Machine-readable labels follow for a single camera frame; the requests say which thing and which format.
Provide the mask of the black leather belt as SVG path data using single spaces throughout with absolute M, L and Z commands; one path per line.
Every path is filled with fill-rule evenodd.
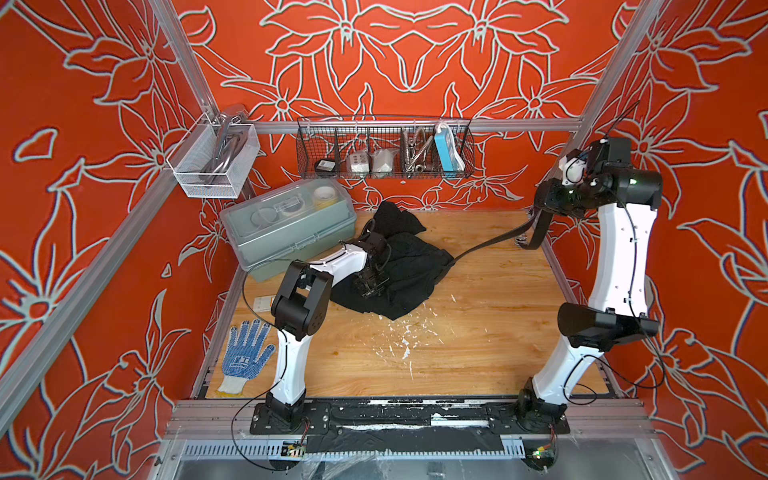
M 514 240 L 521 249 L 536 250 L 544 242 L 552 218 L 552 213 L 535 207 L 524 224 L 462 252 L 452 260 L 450 265 L 455 265 L 465 256 L 475 251 L 507 240 Z

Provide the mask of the black trousers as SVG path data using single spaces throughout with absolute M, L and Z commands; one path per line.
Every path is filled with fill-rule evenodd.
M 373 216 L 373 231 L 389 247 L 384 251 L 382 274 L 388 278 L 383 291 L 365 298 L 353 277 L 336 284 L 331 300 L 359 313 L 376 313 L 390 320 L 409 314 L 425 302 L 452 267 L 454 257 L 418 237 L 426 230 L 418 218 L 396 204 L 384 201 Z

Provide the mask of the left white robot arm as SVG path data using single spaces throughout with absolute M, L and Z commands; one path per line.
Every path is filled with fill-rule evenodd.
M 383 268 L 390 255 L 384 236 L 367 232 L 323 259 L 289 264 L 271 306 L 279 353 L 274 386 L 265 400 L 265 407 L 283 422 L 301 419 L 309 349 L 326 318 L 332 287 L 350 278 L 360 296 L 380 295 L 387 282 Z

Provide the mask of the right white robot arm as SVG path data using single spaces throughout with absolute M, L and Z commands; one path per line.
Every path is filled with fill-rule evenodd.
M 559 419 L 586 370 L 617 345 L 655 336 L 644 292 L 648 246 L 661 206 L 663 180 L 631 164 L 627 138 L 604 137 L 559 161 L 561 175 L 537 187 L 533 238 L 541 245 L 555 216 L 599 222 L 599 254 L 592 293 L 586 304 L 564 303 L 558 310 L 561 334 L 545 366 L 520 392 L 521 416 Z

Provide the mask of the grey plastic storage box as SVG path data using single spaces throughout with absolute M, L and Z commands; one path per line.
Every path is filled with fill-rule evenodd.
M 318 210 L 312 193 L 324 185 L 337 190 L 338 201 Z M 350 195 L 330 179 L 291 183 L 228 207 L 220 218 L 241 268 L 257 282 L 351 239 L 357 222 Z

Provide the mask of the white power adapter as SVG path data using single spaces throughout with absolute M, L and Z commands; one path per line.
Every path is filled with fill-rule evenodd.
M 352 174 L 367 174 L 370 172 L 369 154 L 365 150 L 349 153 L 346 157 L 347 171 Z

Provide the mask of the metal tongs in basket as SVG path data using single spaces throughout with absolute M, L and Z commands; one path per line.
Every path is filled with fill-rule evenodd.
M 433 170 L 432 144 L 433 136 L 428 134 L 424 127 L 418 127 L 412 132 L 402 132 L 403 171 L 408 178 Z

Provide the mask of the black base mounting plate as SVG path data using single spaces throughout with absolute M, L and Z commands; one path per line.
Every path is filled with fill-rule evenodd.
M 489 448 L 503 439 L 548 441 L 570 433 L 564 412 L 541 412 L 516 397 L 309 398 L 296 423 L 260 402 L 250 420 L 252 435 L 294 435 L 311 450 L 334 451 Z

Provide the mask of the blue white work glove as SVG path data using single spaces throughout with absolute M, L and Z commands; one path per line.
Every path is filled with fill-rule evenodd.
M 261 321 L 244 321 L 232 326 L 221 363 L 223 380 L 219 393 L 239 395 L 250 380 L 258 377 L 276 352 L 276 346 L 268 344 L 272 327 Z

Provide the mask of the metal utensils in white basket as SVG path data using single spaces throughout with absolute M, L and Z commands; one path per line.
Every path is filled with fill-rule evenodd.
M 213 158 L 201 170 L 200 179 L 204 185 L 210 185 L 224 174 L 233 158 L 240 152 L 245 143 L 245 133 L 233 132 L 231 127 L 246 119 L 244 110 L 235 112 L 228 110 L 220 115 L 220 128 L 216 137 Z

